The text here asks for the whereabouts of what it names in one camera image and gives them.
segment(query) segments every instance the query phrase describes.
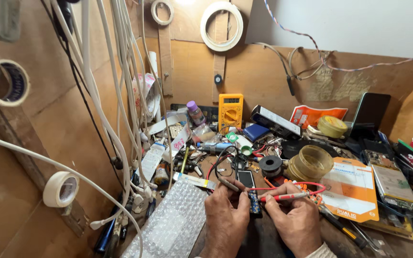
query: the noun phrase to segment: man's right hand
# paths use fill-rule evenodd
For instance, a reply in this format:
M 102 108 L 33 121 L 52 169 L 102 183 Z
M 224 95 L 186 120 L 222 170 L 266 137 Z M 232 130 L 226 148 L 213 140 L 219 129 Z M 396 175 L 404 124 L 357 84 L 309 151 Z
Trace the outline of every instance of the man's right hand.
M 273 196 L 301 192 L 292 182 L 258 196 L 266 197 L 265 208 L 273 220 L 281 239 L 296 258 L 304 258 L 316 251 L 322 244 L 318 208 L 307 198 L 292 202 L 293 209 L 285 214 Z

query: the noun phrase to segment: white wall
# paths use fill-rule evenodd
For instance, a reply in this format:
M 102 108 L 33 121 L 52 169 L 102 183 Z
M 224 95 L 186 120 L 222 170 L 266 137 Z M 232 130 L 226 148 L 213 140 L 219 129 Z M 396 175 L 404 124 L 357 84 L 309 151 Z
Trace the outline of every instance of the white wall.
M 322 50 L 413 57 L 413 0 L 268 0 L 285 27 L 311 35 Z M 286 32 L 254 0 L 246 43 L 315 49 L 306 36 Z

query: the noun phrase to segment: blue power bank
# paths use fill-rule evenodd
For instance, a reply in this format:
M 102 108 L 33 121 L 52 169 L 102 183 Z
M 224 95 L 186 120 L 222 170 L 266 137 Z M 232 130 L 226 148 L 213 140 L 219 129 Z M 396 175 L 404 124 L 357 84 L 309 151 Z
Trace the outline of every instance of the blue power bank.
M 243 133 L 246 135 L 246 137 L 248 137 L 253 142 L 264 136 L 265 134 L 268 134 L 269 132 L 270 129 L 258 124 L 254 124 L 243 129 Z

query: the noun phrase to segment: yellow multimeter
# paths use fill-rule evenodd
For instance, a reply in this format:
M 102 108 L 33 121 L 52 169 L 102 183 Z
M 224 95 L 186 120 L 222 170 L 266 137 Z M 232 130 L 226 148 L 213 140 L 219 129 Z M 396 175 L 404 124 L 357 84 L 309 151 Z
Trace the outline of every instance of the yellow multimeter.
M 219 94 L 218 132 L 228 132 L 227 126 L 241 128 L 242 113 L 243 94 Z

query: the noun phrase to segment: bubble wrap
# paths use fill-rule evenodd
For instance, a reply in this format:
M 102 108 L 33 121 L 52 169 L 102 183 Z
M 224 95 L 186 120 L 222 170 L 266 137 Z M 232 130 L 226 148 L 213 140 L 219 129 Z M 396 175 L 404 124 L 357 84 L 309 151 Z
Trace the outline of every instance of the bubble wrap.
M 141 229 L 143 258 L 187 258 L 205 223 L 205 191 L 176 182 Z M 138 258 L 140 239 L 132 240 L 121 258 Z

